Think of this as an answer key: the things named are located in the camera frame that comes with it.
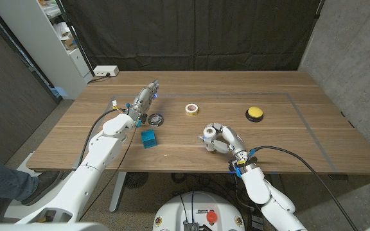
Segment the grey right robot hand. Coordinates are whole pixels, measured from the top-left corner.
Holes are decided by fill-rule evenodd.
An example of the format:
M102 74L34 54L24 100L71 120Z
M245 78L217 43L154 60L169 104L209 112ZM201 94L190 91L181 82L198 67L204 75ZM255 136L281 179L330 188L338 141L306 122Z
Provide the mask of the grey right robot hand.
M208 151L231 152L238 165L248 165L249 153L240 136L230 127L220 123L208 124L199 139Z

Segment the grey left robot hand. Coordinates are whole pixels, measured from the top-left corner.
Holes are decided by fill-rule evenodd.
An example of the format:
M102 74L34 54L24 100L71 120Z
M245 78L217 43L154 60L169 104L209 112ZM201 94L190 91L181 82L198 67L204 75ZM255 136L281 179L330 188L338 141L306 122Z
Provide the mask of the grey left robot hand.
M156 79L147 87L143 88L134 98L133 104L129 106L127 112L127 115L130 116L134 122L138 121L143 114L148 112L152 101L156 98L158 88L159 80Z

